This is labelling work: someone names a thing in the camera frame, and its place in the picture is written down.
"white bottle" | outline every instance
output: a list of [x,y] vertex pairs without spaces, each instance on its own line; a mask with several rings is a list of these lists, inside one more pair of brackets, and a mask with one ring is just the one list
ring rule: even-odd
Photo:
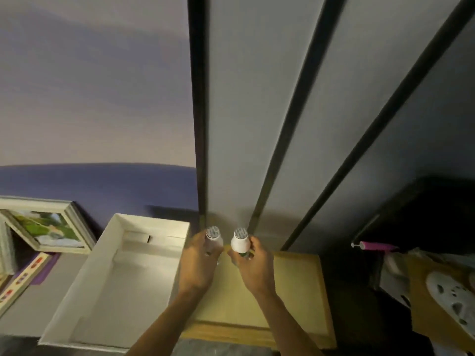
[[249,257],[251,240],[249,239],[249,233],[247,233],[244,227],[235,229],[234,236],[231,239],[231,248],[242,257]]
[[221,232],[217,226],[211,226],[206,229],[205,250],[210,255],[215,247],[223,247]]

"purple wall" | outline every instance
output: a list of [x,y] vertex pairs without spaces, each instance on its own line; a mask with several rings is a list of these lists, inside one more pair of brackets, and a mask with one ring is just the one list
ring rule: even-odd
[[153,216],[152,206],[198,209],[196,169],[175,165],[2,166],[0,195],[75,201],[97,236],[115,213]]

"white box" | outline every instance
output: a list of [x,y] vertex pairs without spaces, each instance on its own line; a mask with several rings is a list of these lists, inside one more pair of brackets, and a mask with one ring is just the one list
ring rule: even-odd
[[189,228],[115,214],[39,344],[126,352],[168,306]]

